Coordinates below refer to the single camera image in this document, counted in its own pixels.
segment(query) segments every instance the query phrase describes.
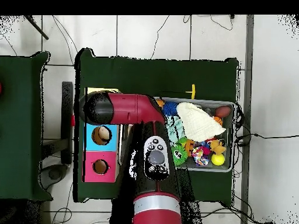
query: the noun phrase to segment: yellow ball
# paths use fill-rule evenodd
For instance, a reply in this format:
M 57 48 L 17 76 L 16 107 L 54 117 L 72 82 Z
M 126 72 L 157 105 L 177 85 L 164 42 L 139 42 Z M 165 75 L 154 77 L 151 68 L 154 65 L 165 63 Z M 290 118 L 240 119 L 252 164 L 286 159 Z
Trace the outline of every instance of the yellow ball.
M 225 161 L 225 157 L 223 154 L 220 154 L 220 155 L 213 154 L 211 161 L 214 165 L 221 166 Z

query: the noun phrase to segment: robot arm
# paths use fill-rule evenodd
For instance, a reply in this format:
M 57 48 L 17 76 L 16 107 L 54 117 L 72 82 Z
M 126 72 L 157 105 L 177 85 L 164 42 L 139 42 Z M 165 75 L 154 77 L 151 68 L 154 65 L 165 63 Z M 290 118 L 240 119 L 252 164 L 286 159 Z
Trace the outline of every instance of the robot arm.
M 80 101 L 88 124 L 134 124 L 128 152 L 135 152 L 133 224 L 182 224 L 175 167 L 165 119 L 156 101 L 140 94 L 93 92 Z M 131 162 L 130 155 L 123 166 Z

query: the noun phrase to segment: green table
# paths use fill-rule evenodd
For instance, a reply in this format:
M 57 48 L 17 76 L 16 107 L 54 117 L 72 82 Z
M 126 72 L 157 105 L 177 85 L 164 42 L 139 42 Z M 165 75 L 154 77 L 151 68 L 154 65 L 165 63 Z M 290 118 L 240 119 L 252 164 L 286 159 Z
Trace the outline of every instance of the green table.
M 88 48 L 76 57 L 76 99 L 85 94 L 85 88 L 116 88 L 122 93 L 189 99 L 192 84 L 196 85 L 195 99 L 235 102 L 238 61 L 167 61 L 129 59 L 122 57 L 94 57 Z M 110 183 L 82 182 L 82 154 L 84 122 L 80 120 L 78 161 L 75 162 L 74 196 L 85 198 L 116 198 L 119 181 Z M 232 171 L 210 173 L 190 171 L 195 200 L 222 201 L 231 205 Z
M 52 199 L 38 182 L 40 80 L 48 58 L 48 52 L 31 57 L 0 56 L 0 199 Z

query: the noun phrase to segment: shape sorter box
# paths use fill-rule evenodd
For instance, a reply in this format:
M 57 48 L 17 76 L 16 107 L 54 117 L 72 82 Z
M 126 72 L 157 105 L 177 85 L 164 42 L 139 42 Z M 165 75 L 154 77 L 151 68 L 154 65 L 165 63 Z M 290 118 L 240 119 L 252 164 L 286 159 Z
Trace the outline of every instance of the shape sorter box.
M 88 88 L 88 93 L 105 89 Z M 98 145 L 92 140 L 93 130 L 105 126 L 111 131 L 111 140 L 106 145 Z M 118 163 L 119 125 L 90 125 L 86 124 L 86 156 L 83 164 L 84 182 L 114 183 L 119 173 Z M 104 160 L 108 164 L 105 174 L 98 174 L 93 169 L 97 160 Z

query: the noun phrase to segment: gray plastic bin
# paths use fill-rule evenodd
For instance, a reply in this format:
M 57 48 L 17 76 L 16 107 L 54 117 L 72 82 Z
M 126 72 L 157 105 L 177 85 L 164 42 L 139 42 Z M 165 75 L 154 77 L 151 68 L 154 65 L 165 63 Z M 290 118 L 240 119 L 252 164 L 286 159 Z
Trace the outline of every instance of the gray plastic bin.
M 178 98 L 162 98 L 166 102 L 190 102 L 194 105 L 200 105 L 203 110 L 206 108 L 211 109 L 213 115 L 215 113 L 215 109 L 220 106 L 230 106 L 231 113 L 229 116 L 223 118 L 223 128 L 226 129 L 221 135 L 216 136 L 217 139 L 224 139 L 226 143 L 227 150 L 223 153 L 225 156 L 225 162 L 222 166 L 215 166 L 212 164 L 211 161 L 209 161 L 207 166 L 196 166 L 196 163 L 192 157 L 188 157 L 187 161 L 184 162 L 184 164 L 181 165 L 180 168 L 188 168 L 188 170 L 193 171 L 205 171 L 205 172 L 222 172 L 227 173 L 229 172 L 232 167 L 232 161 L 233 161 L 233 147 L 234 147 L 234 130 L 235 130 L 235 122 L 237 120 L 237 106 L 236 104 L 228 101 L 212 101 L 212 100 L 190 100 L 190 99 L 178 99 Z

